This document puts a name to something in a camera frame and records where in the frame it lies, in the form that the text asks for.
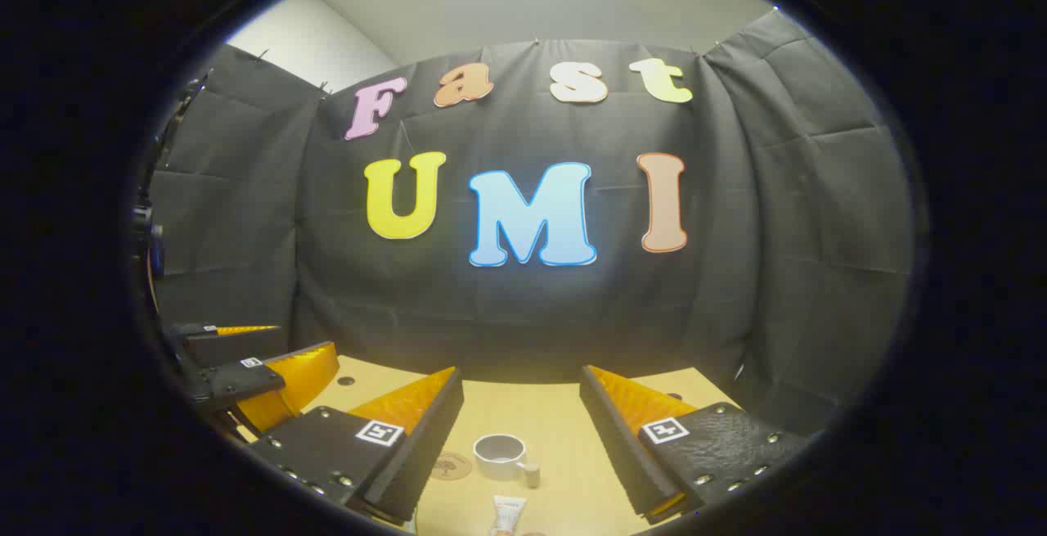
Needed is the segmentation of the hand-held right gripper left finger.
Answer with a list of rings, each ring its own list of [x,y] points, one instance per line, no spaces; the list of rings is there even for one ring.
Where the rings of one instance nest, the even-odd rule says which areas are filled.
[[[415,515],[465,401],[449,366],[348,412],[319,406],[248,446],[285,479],[389,524]]]

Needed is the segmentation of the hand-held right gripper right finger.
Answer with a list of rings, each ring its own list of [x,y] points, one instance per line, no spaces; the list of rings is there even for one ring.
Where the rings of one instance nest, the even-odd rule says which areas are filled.
[[[695,407],[597,366],[581,367],[579,394],[648,524],[739,498],[811,442],[728,402]]]

